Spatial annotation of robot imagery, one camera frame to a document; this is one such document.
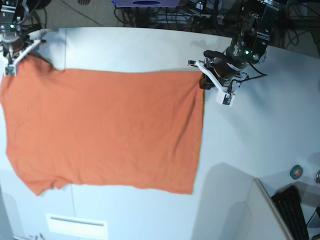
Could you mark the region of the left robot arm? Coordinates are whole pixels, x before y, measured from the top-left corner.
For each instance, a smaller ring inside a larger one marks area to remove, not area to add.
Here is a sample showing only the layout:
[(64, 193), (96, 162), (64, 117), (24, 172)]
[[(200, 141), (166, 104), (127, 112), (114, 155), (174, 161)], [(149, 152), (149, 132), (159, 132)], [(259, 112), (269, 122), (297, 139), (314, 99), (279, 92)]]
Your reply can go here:
[(278, 0), (247, 1), (240, 14), (240, 31), (230, 45), (223, 52), (206, 50), (203, 53), (204, 66), (221, 85), (227, 86), (248, 66), (258, 73), (259, 78), (266, 76), (254, 65), (266, 53), (281, 5)]

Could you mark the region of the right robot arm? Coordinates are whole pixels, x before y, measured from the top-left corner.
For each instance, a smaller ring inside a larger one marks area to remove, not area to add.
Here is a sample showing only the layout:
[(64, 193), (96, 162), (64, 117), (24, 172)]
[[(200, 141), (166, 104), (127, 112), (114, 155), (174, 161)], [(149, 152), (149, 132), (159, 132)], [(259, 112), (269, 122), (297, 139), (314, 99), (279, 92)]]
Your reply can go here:
[(52, 56), (65, 65), (56, 70), (30, 51), (43, 42), (29, 38), (22, 24), (29, 16), (23, 0), (4, 0), (0, 5), (0, 36), (5, 54), (1, 57), (6, 73), (1, 89), (17, 85), (26, 91), (44, 86), (46, 90), (111, 90), (114, 84), (126, 87), (134, 78), (146, 80), (159, 88), (198, 84), (200, 70), (189, 68), (187, 61), (203, 58), (203, 52), (218, 44), (216, 35), (134, 27), (73, 27), (63, 36), (55, 35), (50, 43), (62, 43)]

